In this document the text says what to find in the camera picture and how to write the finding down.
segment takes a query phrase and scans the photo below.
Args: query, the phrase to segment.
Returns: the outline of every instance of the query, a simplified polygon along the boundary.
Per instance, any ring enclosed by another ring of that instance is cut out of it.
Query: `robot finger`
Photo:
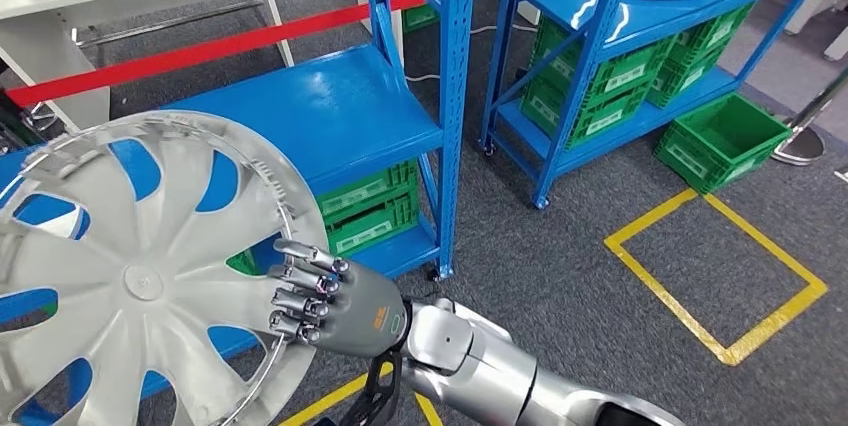
[[[290,239],[277,239],[274,241],[274,249],[288,256],[302,259],[328,273],[339,275],[350,269],[350,264],[344,259],[314,246],[308,246]]]
[[[281,310],[271,313],[268,318],[268,328],[272,332],[282,335],[286,341],[299,340],[311,344],[321,339],[318,325],[308,321],[300,321]]]
[[[297,266],[285,265],[275,276],[283,281],[323,295],[333,295],[339,290],[339,282],[329,276],[305,271]]]
[[[330,314],[330,307],[327,301],[301,296],[291,291],[286,291],[283,288],[277,288],[271,304],[297,313],[303,313],[305,316],[316,319],[323,319]]]

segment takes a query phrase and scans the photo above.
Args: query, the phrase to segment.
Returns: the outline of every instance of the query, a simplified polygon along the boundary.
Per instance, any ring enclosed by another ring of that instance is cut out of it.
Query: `silver hubcap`
[[[146,195],[114,152],[126,139],[159,169]],[[235,165],[237,186],[225,206],[201,212],[216,152]],[[35,196],[73,204],[90,224],[68,235],[24,222],[18,211]],[[267,332],[280,285],[226,264],[278,233],[327,246],[308,187],[261,136],[211,115],[141,113],[52,142],[3,197],[0,307],[3,297],[51,289],[58,311],[0,333],[0,424],[78,358],[91,383],[57,424],[134,426],[154,371],[176,394],[174,425],[264,426],[302,380],[314,350]],[[215,326],[245,330],[265,348],[252,378],[221,359],[209,337]]]

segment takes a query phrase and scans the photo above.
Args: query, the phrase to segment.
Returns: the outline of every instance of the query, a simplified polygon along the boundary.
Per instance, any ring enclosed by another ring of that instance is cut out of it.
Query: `red barrier tape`
[[[391,7],[395,11],[404,10],[420,6],[425,2],[425,0],[391,0]],[[368,15],[367,4],[351,6],[296,19],[279,26],[255,29],[145,58],[125,61],[88,73],[12,89],[7,91],[6,94],[23,108],[41,101],[70,96],[91,89],[124,83],[243,53],[284,39],[292,39],[360,21],[367,18]]]

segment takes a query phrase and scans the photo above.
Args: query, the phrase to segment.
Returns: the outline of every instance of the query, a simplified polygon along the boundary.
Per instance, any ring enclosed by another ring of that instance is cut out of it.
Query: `yellow tape square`
[[[808,283],[804,289],[760,321],[750,331],[743,334],[735,343],[729,347],[724,347],[622,246],[636,234],[646,230],[652,224],[697,197],[698,194],[692,189],[683,191],[606,238],[604,244],[630,268],[639,280],[645,283],[648,289],[677,316],[696,338],[704,343],[704,346],[716,355],[719,361],[730,366],[736,366],[826,293],[827,285],[718,198],[711,194],[704,196],[707,203]]]

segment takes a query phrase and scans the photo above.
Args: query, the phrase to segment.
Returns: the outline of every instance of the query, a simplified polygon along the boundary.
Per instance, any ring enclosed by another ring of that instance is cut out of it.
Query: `green plastic crate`
[[[650,86],[651,83],[642,83],[607,101],[581,108],[565,148],[573,148],[633,116]],[[521,112],[550,137],[559,123],[564,96],[543,78],[535,78],[521,100]]]
[[[439,13],[429,4],[405,9],[400,13],[400,17],[401,27],[404,33],[409,33],[439,22]]]
[[[253,258],[253,253],[249,249],[228,259],[227,266],[249,276],[260,276],[262,274]]]
[[[674,120],[655,154],[707,194],[756,169],[789,134],[769,113],[731,93]]]
[[[724,48],[713,51],[709,56],[700,61],[678,64],[676,61],[666,60],[660,73],[654,78],[651,89],[648,91],[648,101],[658,107],[668,106],[686,88],[695,84],[696,81],[708,72],[718,61]]]
[[[700,61],[715,51],[724,51],[754,3],[705,21],[677,35],[668,58],[680,65]]]
[[[418,188],[337,224],[327,224],[330,252],[349,255],[406,231],[418,223]]]
[[[374,200],[381,201],[380,198],[389,191],[397,191],[392,196],[398,196],[409,188],[418,188],[418,162],[415,159],[322,194],[316,200],[324,222],[337,223],[344,217],[372,207],[376,204]]]
[[[550,54],[568,36],[568,32],[543,17],[536,34],[531,66]],[[675,36],[671,36],[600,64],[586,89],[584,106],[588,103],[607,101],[623,91],[653,81],[674,40]],[[568,91],[571,76],[580,58],[582,43],[581,39],[571,44],[539,73],[539,77],[560,91]]]

